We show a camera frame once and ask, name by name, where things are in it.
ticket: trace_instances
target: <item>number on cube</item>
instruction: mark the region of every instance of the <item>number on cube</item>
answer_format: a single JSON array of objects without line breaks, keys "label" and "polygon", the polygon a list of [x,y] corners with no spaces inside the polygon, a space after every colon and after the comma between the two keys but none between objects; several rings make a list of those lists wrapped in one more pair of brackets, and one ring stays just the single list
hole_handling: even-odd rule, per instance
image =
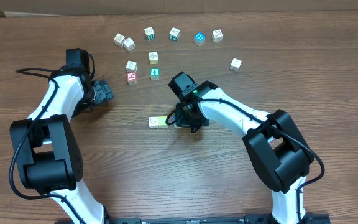
[{"label": "number on cube", "polygon": [[151,65],[158,64],[158,53],[157,52],[150,52],[149,53],[149,60]]},{"label": "number on cube", "polygon": [[126,69],[127,72],[137,72],[137,63],[128,61]]},{"label": "number on cube", "polygon": [[168,125],[165,123],[165,120],[167,120],[166,116],[158,117],[158,128],[167,128],[168,127]]},{"label": "number on cube", "polygon": [[223,40],[223,34],[221,30],[212,31],[212,39],[214,42],[219,42]]},{"label": "number on cube", "polygon": [[114,43],[119,47],[122,47],[122,45],[124,44],[124,40],[125,37],[123,35],[117,34],[116,37],[114,38]]},{"label": "number on cube", "polygon": [[194,43],[198,46],[201,47],[205,42],[205,35],[202,34],[201,32],[199,32],[198,34],[196,34],[194,36]]},{"label": "number on cube", "polygon": [[147,40],[152,40],[155,38],[153,27],[148,27],[144,29],[144,32],[146,33]]},{"label": "number on cube", "polygon": [[158,117],[149,117],[149,128],[158,128]]},{"label": "number on cube", "polygon": [[160,79],[160,69],[159,68],[151,68],[150,69],[150,78],[151,78],[151,80],[159,80]]},{"label": "number on cube", "polygon": [[180,37],[180,30],[172,27],[171,32],[169,32],[169,39],[178,41],[179,37]]},{"label": "number on cube", "polygon": [[130,37],[128,37],[126,40],[124,40],[124,47],[128,51],[131,51],[135,48],[135,42]]},{"label": "number on cube", "polygon": [[240,68],[240,65],[241,65],[241,61],[234,58],[233,61],[231,62],[230,70],[238,72],[239,68]]},{"label": "number on cube", "polygon": [[127,81],[130,85],[137,84],[136,72],[127,72]]}]

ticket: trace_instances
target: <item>black cable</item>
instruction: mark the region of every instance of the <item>black cable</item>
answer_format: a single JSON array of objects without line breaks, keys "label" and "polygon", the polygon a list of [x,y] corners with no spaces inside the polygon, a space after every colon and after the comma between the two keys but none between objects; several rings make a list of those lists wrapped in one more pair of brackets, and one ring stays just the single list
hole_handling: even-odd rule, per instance
[{"label": "black cable", "polygon": [[95,66],[94,66],[94,60],[93,60],[92,55],[91,55],[90,53],[88,53],[88,54],[89,54],[89,56],[91,57],[91,59],[92,59],[92,64],[93,64],[93,69],[92,69],[92,74],[91,74],[91,80],[92,80],[93,77],[94,77],[94,73],[95,73],[95,70],[94,70]]},{"label": "black cable", "polygon": [[[297,145],[299,145],[302,149],[308,151],[318,162],[318,164],[320,165],[320,168],[321,168],[321,172],[320,174],[309,180],[309,181],[306,181],[305,183],[301,184],[298,186],[298,188],[296,189],[296,210],[297,210],[297,215],[298,215],[298,219],[299,219],[299,223],[301,223],[301,212],[300,212],[300,193],[301,193],[301,189],[309,184],[312,184],[316,181],[318,181],[319,179],[321,179],[323,176],[324,176],[324,173],[325,173],[325,167],[324,167],[324,163],[323,161],[320,159],[320,157],[313,151],[311,150],[310,148],[306,147],[304,144],[302,144],[302,142],[299,142],[298,140],[296,140],[295,138],[289,136],[288,134],[284,133],[282,130],[276,128],[275,126],[272,126],[271,124],[268,124],[267,122],[265,121],[262,121],[261,119],[258,119],[256,118],[254,115],[246,112],[245,110],[243,110],[242,108],[240,108],[239,106],[235,105],[234,103],[231,103],[229,101],[226,101],[224,99],[198,99],[196,101],[193,101],[193,102],[190,102],[190,103],[186,103],[184,104],[182,107],[185,107],[185,106],[188,106],[190,104],[194,104],[194,103],[199,103],[199,102],[210,102],[210,101],[213,101],[213,102],[219,102],[219,103],[225,103],[227,105],[230,105],[232,107],[234,107],[236,110],[240,111],[241,113],[245,114],[247,117],[249,117],[250,119],[260,123],[260,124],[263,124],[265,125],[266,127],[268,127],[269,129],[275,131],[276,133],[278,134],[281,134],[283,137],[286,137],[288,139],[291,139],[293,142],[297,143]],[[177,120],[175,119],[174,121],[172,121],[171,123],[168,123],[168,120],[169,118],[177,111],[177,109],[174,109],[168,116],[167,116],[167,119],[165,120],[165,123],[167,125],[171,125],[171,124],[174,124]]]},{"label": "black cable", "polygon": [[13,179],[13,170],[15,168],[15,163],[16,163],[17,157],[19,155],[19,151],[22,148],[25,139],[27,138],[27,136],[29,135],[30,131],[34,127],[35,123],[46,112],[46,110],[48,109],[48,107],[51,104],[52,100],[55,98],[55,96],[57,94],[57,90],[59,88],[59,85],[56,82],[56,80],[50,78],[49,76],[38,74],[38,73],[27,72],[27,71],[53,72],[53,70],[42,69],[42,68],[25,68],[25,69],[16,70],[16,72],[20,73],[20,74],[24,74],[24,75],[33,75],[33,76],[37,76],[37,77],[47,78],[48,80],[52,81],[55,84],[55,89],[53,90],[53,93],[50,96],[50,98],[47,101],[47,103],[45,104],[45,106],[42,107],[41,112],[37,115],[37,117],[35,117],[33,122],[31,122],[30,126],[27,128],[27,130],[24,133],[24,135],[22,136],[19,144],[17,145],[17,149],[15,150],[15,152],[13,154],[12,161],[11,161],[11,166],[9,168],[9,184],[11,185],[11,189],[13,190],[13,192],[17,196],[19,196],[20,198],[26,199],[26,200],[37,200],[37,199],[52,198],[52,197],[59,198],[60,200],[62,200],[62,203],[64,202],[64,203],[67,204],[67,207],[71,210],[71,212],[73,212],[74,216],[77,217],[77,219],[80,221],[80,223],[86,224],[85,221],[83,220],[83,218],[81,218],[81,216],[74,209],[73,205],[66,199],[66,197],[61,196],[61,195],[54,195],[54,194],[45,194],[45,195],[39,195],[39,196],[28,196],[28,195],[24,195],[24,194],[20,193],[19,190],[15,186],[14,179]]}]

